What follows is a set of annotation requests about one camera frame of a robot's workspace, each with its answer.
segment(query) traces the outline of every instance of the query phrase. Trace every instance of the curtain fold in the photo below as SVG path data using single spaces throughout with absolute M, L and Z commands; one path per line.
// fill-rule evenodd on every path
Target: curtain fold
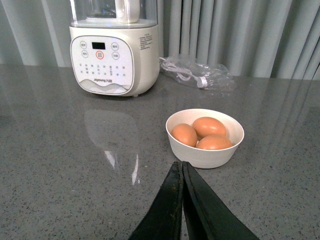
M 320 79 L 320 0 L 157 0 L 160 56 Z M 0 0 L 0 64 L 71 67 L 69 0 Z

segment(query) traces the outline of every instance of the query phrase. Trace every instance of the egg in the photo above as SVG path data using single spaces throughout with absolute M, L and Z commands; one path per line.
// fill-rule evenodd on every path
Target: egg
M 197 149 L 221 150 L 232 147 L 233 144 L 226 136 L 213 134 L 205 136 L 196 145 Z
M 225 125 L 216 118 L 203 116 L 197 118 L 192 127 L 194 128 L 199 139 L 202 139 L 206 136 L 218 134 L 218 135 L 227 135 L 227 129 Z
M 170 134 L 179 142 L 190 147 L 195 147 L 197 144 L 197 133 L 189 124 L 180 123 L 176 125 Z

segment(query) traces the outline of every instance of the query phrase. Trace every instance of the kitchen appliance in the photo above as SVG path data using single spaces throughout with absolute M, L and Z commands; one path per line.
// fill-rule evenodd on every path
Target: kitchen appliance
M 159 70 L 157 0 L 70 0 L 70 55 L 86 91 L 137 96 Z

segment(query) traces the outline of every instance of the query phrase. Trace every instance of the black object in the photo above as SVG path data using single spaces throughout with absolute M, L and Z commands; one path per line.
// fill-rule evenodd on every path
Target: black object
M 189 162 L 182 163 L 183 209 L 189 240 L 258 240 Z
M 174 162 L 159 192 L 130 240 L 179 240 L 182 222 L 183 172 Z
M 189 162 L 174 162 L 129 240 L 179 240 L 182 204 L 189 240 L 259 240 Z

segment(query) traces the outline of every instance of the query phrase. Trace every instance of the ceramic bowl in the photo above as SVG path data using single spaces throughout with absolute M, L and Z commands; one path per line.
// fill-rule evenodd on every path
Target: ceramic bowl
M 221 121 L 227 130 L 226 136 L 233 146 L 221 150 L 203 150 L 185 145 L 170 134 L 176 125 L 181 123 L 192 125 L 200 117 L 212 117 Z M 222 112 L 209 109 L 194 108 L 178 111 L 167 119 L 165 128 L 173 154 L 180 161 L 189 162 L 199 169 L 212 169 L 226 164 L 245 137 L 245 131 L 238 121 Z

